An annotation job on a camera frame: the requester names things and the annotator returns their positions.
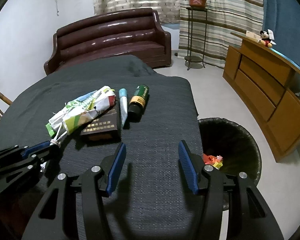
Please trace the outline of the green white carton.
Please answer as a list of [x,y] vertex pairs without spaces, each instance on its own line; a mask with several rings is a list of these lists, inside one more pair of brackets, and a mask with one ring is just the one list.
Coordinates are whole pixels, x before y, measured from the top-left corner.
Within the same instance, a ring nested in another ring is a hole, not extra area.
[[46,124],[46,129],[51,138],[57,135],[61,129],[65,129],[67,134],[71,134],[82,124],[92,120],[95,111],[96,100],[72,100],[54,114]]

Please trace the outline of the yellow wrapper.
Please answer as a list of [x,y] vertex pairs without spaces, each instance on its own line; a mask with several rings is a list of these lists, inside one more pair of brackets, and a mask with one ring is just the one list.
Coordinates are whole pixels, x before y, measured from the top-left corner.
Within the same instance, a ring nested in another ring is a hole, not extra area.
[[223,166],[223,163],[222,162],[214,162],[213,163],[213,167],[216,168],[216,169],[220,169],[221,167]]

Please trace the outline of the orange plastic bag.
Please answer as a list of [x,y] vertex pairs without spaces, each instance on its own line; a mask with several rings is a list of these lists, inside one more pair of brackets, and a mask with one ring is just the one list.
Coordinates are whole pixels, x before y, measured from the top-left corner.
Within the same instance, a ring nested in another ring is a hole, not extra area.
[[223,162],[223,157],[220,155],[215,157],[213,155],[206,155],[203,153],[203,161],[206,165],[213,166],[214,162]]

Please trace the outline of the dark brown cigarette box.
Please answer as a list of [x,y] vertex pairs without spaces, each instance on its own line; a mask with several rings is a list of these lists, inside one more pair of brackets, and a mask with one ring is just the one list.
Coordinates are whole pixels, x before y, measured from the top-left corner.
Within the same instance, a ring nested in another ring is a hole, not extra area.
[[98,116],[81,132],[83,138],[89,140],[120,140],[120,114],[116,107]]

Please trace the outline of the white wrapper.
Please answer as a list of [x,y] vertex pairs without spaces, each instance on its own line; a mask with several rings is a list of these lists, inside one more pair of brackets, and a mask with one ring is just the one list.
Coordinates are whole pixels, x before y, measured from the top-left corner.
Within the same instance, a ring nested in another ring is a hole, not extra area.
[[67,103],[67,113],[63,116],[63,121],[70,118],[85,118],[93,120],[98,115],[102,114],[115,103],[116,95],[114,90],[109,86],[103,86],[91,97],[83,102],[78,102],[76,99]]

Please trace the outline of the white blue cream tube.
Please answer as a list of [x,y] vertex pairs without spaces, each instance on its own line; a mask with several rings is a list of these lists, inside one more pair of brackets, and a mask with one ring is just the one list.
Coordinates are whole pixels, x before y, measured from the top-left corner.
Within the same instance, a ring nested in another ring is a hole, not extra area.
[[125,88],[121,88],[119,90],[119,100],[120,100],[121,126],[124,127],[128,117],[128,97],[127,97],[127,90]]

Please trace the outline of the green yellow bottle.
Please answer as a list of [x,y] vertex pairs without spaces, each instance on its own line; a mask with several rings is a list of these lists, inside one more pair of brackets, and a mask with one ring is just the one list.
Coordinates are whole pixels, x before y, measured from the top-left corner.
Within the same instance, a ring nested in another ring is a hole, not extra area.
[[147,85],[138,85],[128,105],[128,113],[141,115],[145,109],[149,96]]

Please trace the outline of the light blue sachet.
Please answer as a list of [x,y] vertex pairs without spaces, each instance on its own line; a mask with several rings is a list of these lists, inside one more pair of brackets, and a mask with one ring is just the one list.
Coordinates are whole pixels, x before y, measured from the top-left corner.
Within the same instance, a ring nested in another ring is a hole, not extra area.
[[89,92],[89,93],[87,93],[87,94],[85,94],[85,95],[82,95],[82,96],[76,98],[76,101],[78,101],[78,102],[83,102],[84,100],[86,100],[87,98],[89,98],[89,97],[91,97],[93,94],[95,94],[96,92],[97,92],[97,90],[92,91],[92,92]]

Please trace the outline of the black trash bin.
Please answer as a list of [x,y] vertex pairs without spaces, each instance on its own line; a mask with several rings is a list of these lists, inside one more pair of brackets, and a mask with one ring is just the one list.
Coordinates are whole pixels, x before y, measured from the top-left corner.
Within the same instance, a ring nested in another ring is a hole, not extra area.
[[200,119],[198,126],[203,163],[203,153],[215,157],[220,155],[223,157],[220,172],[233,176],[245,172],[254,185],[258,185],[262,171],[261,153],[247,129],[225,118]]

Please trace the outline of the wooden sideboard cabinet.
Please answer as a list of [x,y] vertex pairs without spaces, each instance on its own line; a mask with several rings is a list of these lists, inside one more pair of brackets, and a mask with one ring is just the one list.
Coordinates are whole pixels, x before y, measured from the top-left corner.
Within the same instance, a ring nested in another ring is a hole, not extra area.
[[255,39],[229,46],[223,77],[245,103],[277,162],[300,145],[300,67]]

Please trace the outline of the dark brown leather sofa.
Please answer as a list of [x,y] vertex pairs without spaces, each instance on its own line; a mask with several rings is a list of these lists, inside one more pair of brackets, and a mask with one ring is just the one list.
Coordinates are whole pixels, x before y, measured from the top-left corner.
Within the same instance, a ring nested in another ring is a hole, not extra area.
[[172,63],[171,34],[152,8],[109,12],[70,23],[53,35],[53,51],[44,63],[47,75],[76,64],[133,55],[151,68]]

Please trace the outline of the small beige box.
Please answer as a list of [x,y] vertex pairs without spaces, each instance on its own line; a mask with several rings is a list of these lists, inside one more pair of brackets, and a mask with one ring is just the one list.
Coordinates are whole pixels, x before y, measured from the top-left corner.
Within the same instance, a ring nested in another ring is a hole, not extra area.
[[256,42],[258,42],[261,39],[260,34],[253,33],[248,30],[246,31],[245,35],[246,35],[246,37],[248,37]]

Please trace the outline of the mickey mouse plush toy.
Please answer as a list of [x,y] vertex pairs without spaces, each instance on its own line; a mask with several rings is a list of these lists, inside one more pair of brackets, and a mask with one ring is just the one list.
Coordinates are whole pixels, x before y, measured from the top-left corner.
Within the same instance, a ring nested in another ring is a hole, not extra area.
[[274,33],[272,30],[261,30],[260,39],[258,43],[264,45],[265,47],[272,48],[276,43],[274,42]]

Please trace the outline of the striped curtain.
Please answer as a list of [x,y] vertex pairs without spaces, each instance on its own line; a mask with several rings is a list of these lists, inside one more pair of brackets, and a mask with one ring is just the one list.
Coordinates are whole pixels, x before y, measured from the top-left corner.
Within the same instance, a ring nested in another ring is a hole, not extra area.
[[207,12],[194,11],[191,53],[204,64],[223,68],[229,46],[240,46],[236,34],[257,33],[263,25],[263,0],[207,0]]

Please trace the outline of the blue curtain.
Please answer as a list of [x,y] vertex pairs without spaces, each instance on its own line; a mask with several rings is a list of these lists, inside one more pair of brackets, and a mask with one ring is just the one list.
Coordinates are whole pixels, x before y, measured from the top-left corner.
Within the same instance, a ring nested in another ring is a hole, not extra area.
[[275,37],[275,50],[300,67],[300,5],[297,0],[263,0],[263,29]]

